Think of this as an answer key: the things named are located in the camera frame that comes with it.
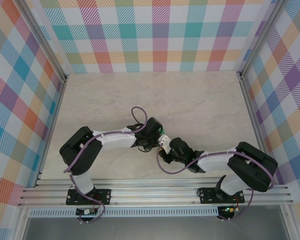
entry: vent slot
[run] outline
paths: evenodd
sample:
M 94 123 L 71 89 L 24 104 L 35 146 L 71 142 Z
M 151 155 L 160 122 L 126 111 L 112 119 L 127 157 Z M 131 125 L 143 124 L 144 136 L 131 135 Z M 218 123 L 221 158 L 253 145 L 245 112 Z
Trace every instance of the vent slot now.
M 217 216 L 216 206 L 192 207 L 110 207 L 103 217 L 198 217 Z M 30 218 L 77 218 L 75 208 L 32 208 Z

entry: red wire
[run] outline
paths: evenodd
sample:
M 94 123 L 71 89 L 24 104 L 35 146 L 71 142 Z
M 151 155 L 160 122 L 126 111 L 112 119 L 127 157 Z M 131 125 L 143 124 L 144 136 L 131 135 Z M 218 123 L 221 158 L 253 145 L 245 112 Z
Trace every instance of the red wire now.
M 235 200 L 236 200 L 236 206 L 239 207 L 239 200 L 237 198 L 237 196 L 234 196 Z
M 95 211 L 95 205 L 96 205 L 96 202 L 93 202 L 92 211 Z

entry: plaid wall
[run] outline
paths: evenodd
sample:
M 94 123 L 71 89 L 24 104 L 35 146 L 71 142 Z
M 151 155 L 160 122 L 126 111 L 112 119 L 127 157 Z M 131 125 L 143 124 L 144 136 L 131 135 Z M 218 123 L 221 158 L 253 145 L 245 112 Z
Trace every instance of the plaid wall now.
M 39 167 L 62 82 L 12 0 L 0 0 L 0 240 Z
M 300 219 L 300 0 L 288 2 L 247 77 L 266 147 Z
M 240 65 L 240 67 L 238 69 L 238 72 L 242 72 L 242 70 L 243 70 L 243 68 L 244 68 L 244 66 L 245 66 L 245 64 L 247 62 L 247 59 L 250 56 L 250 53 L 251 53 L 252 49 L 254 49 L 254 47 L 255 47 L 258 39 L 259 39 L 260 33 L 263 30 L 264 26 L 266 25 L 266 22 L 269 19 L 269 17 L 271 15 L 271 13 L 272 13 L 272 11 L 273 11 L 273 9 L 274 9 L 277 1 L 278 0 L 271 0 L 271 3 L 269 4 L 268 9 L 266 10 L 265 15 L 263 16 L 262 21 L 261 21 L 261 23 L 260 23 L 257 31 L 255 32 L 255 34 L 253 36 L 253 39 L 252 39 L 252 41 L 251 41 L 251 43 L 249 45 L 249 48 L 248 48 L 248 50 L 246 51 L 246 53 L 244 55 L 243 61 L 242 61 L 241 65 Z
M 63 70 L 66 74 L 69 74 L 69 71 L 67 70 L 67 68 L 66 68 L 66 66 L 65 66 L 65 63 L 64 63 L 63 59 L 61 58 L 60 53 L 58 52 L 58 50 L 57 50 L 57 48 L 56 48 L 54 42 L 52 41 L 51 36 L 50 36 L 50 34 L 48 33 L 46 26 L 43 24 L 41 18 L 39 17 L 38 12 L 36 11 L 36 9 L 35 9 L 35 7 L 34 7 L 34 5 L 33 5 L 33 3 L 32 3 L 32 0 L 25 0 L 25 2 L 27 3 L 29 9 L 31 10 L 31 12 L 32 12 L 32 14 L 33 14 L 33 17 L 35 18 L 36 22 L 37 22 L 38 25 L 40 26 L 41 31 L 42 31 L 42 33 L 43 33 L 44 36 L 45 36 L 45 39 L 46 39 L 47 42 L 49 43 L 49 45 L 50 45 L 52 51 L 54 52 L 56 58 L 58 59 L 59 64 L 60 64 L 62 70 Z
M 70 72 L 111 73 L 233 70 L 267 1 L 39 2 Z

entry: marble floor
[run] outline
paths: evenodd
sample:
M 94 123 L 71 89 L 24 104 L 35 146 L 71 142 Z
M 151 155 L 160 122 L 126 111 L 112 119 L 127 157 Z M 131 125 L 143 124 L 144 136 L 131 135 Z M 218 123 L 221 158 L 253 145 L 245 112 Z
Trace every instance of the marble floor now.
M 134 125 L 131 108 L 157 118 L 171 139 L 180 137 L 194 150 L 222 151 L 246 141 L 258 146 L 234 71 L 71 74 L 41 179 L 69 179 L 60 147 L 82 126 L 111 131 Z M 136 111 L 143 121 L 143 113 Z M 176 171 L 182 164 L 162 165 Z M 93 179 L 204 178 L 220 171 L 167 175 L 156 163 L 156 149 L 101 152 L 90 169 Z

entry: black mounting plate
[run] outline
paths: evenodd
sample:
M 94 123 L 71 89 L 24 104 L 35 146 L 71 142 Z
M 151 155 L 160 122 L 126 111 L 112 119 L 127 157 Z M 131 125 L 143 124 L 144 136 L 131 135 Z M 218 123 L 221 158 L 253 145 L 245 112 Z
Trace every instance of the black mounting plate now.
M 245 202 L 245 196 L 242 191 L 238 191 L 235 195 L 226 196 L 224 201 L 221 201 L 216 196 L 214 187 L 201 187 L 197 190 L 198 196 L 200 197 L 201 204 L 236 204 L 238 199 L 239 204 L 243 204 Z
M 110 204 L 111 199 L 111 189 L 93 189 L 90 192 L 86 194 L 88 197 L 92 199 L 99 200 L 104 205 Z M 86 199 L 82 195 L 80 195 L 77 190 L 75 189 L 69 189 L 67 198 L 65 201 L 66 205 L 93 205 L 94 201 L 91 201 L 89 199 Z

